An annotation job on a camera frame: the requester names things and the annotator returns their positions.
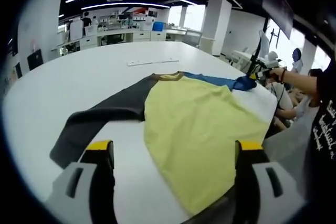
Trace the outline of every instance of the hand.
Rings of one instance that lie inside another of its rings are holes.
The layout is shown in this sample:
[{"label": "hand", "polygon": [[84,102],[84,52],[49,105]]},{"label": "hand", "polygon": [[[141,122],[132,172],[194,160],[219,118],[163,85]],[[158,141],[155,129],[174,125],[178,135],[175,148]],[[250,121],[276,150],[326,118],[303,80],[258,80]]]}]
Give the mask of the hand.
[{"label": "hand", "polygon": [[274,117],[274,121],[273,121],[273,124],[274,125],[279,125],[280,124],[280,119],[278,119],[276,116]]},{"label": "hand", "polygon": [[278,76],[279,78],[281,77],[282,73],[284,72],[284,68],[275,68],[275,69],[272,69],[269,74],[272,76],[272,75],[276,75]]}]

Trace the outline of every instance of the bracelet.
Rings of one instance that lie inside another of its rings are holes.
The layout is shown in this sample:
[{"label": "bracelet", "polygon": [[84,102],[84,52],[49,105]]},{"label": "bracelet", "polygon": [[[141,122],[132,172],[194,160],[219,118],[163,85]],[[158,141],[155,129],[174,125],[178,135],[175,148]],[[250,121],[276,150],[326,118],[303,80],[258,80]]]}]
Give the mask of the bracelet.
[{"label": "bracelet", "polygon": [[283,72],[281,74],[281,77],[280,77],[280,82],[283,83],[283,76],[285,75],[285,72],[287,71],[286,68],[283,69]]}]

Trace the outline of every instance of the white table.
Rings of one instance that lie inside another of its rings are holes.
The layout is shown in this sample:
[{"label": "white table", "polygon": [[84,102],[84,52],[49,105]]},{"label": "white table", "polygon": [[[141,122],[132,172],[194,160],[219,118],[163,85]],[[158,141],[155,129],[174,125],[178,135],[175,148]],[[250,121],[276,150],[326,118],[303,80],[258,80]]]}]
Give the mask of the white table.
[{"label": "white table", "polygon": [[238,58],[242,58],[244,61],[250,61],[252,54],[249,54],[247,52],[240,52],[240,51],[233,51],[232,55],[238,57]]},{"label": "white table", "polygon": [[[179,62],[127,67],[137,58]],[[8,143],[20,173],[41,201],[51,193],[61,173],[50,158],[67,118],[152,73],[176,71],[235,79],[243,73],[182,42],[132,42],[87,49],[50,61],[19,79],[4,101]],[[276,98],[258,85],[233,95],[260,119],[271,122]],[[110,122],[93,141],[112,139],[116,187],[115,214],[119,223],[181,223],[190,216],[156,169],[143,140],[144,122]]]},{"label": "white table", "polygon": [[97,46],[100,46],[100,39],[104,36],[118,35],[118,34],[125,34],[125,35],[133,34],[134,35],[134,34],[143,34],[143,33],[148,34],[148,36],[146,37],[148,39],[148,41],[151,40],[151,33],[162,33],[162,34],[164,34],[164,40],[165,40],[165,34],[166,34],[165,30],[163,30],[162,32],[159,32],[159,31],[141,31],[140,29],[135,29],[135,28],[115,29],[115,30],[107,30],[107,31],[98,31],[94,35],[83,36],[80,39],[65,42],[65,43],[60,44],[60,45],[56,46],[55,48],[53,48],[52,51],[56,50],[56,49],[59,49],[61,47],[65,47],[65,46],[67,46],[69,44],[72,44],[72,43],[76,43],[76,42],[79,42],[79,41],[85,41],[87,39],[90,39],[90,40],[94,41],[93,45],[95,45],[94,47],[97,47]]}]

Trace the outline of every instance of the monitor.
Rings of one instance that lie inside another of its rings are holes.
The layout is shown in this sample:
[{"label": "monitor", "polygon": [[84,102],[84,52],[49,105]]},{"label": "monitor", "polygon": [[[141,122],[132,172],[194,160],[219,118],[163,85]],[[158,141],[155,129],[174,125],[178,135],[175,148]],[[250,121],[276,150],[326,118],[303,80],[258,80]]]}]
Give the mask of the monitor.
[{"label": "monitor", "polygon": [[38,49],[37,51],[29,55],[27,60],[28,60],[29,70],[33,70],[37,68],[38,66],[42,65],[43,59],[42,59],[41,49]]},{"label": "monitor", "polygon": [[289,39],[293,29],[294,12],[288,2],[286,0],[262,0],[262,7]]}]

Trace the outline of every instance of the black t-shirt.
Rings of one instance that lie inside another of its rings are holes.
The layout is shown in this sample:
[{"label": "black t-shirt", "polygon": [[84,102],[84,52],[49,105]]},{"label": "black t-shirt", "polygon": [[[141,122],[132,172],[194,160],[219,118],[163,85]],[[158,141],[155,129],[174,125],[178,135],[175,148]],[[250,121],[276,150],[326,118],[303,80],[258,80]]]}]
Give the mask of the black t-shirt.
[{"label": "black t-shirt", "polygon": [[83,21],[83,27],[87,27],[91,25],[91,18],[85,17],[85,18],[82,18],[82,21]]},{"label": "black t-shirt", "polygon": [[336,214],[336,63],[317,79],[322,105],[305,160],[307,204],[289,223],[334,223]]},{"label": "black t-shirt", "polygon": [[336,63],[332,62],[317,79],[322,105],[314,119],[310,151],[314,194],[336,195]]}]

